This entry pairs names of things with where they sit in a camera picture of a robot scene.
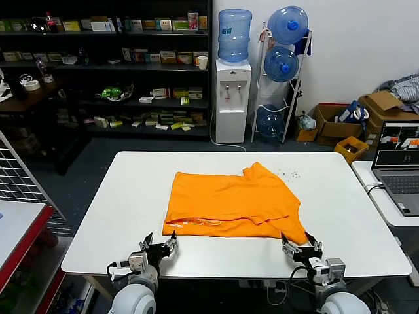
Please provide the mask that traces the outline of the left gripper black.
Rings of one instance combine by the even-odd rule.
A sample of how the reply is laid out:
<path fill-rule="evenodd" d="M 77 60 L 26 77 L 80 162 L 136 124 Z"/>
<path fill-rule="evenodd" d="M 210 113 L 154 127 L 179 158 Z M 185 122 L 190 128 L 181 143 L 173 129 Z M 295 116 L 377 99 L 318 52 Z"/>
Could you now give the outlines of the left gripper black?
<path fill-rule="evenodd" d="M 163 258 L 169 257 L 177 248 L 177 234 L 174 230 L 170 238 L 163 244 L 152 244 L 153 233 L 149 233 L 143 241 L 139 242 L 141 251 L 145 251 L 150 265 L 159 265 Z"/>

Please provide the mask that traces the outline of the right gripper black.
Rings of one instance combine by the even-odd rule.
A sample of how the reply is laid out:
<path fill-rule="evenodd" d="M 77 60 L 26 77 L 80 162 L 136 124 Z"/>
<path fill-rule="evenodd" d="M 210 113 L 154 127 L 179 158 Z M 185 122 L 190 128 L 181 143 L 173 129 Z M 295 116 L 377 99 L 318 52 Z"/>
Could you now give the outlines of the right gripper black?
<path fill-rule="evenodd" d="M 310 243 L 310 247 L 298 247 L 290 242 L 284 233 L 281 233 L 282 251 L 294 262 L 302 264 L 297 266 L 293 272 L 306 270 L 308 275 L 322 275 L 324 271 L 323 243 L 305 232 L 305 236 Z"/>

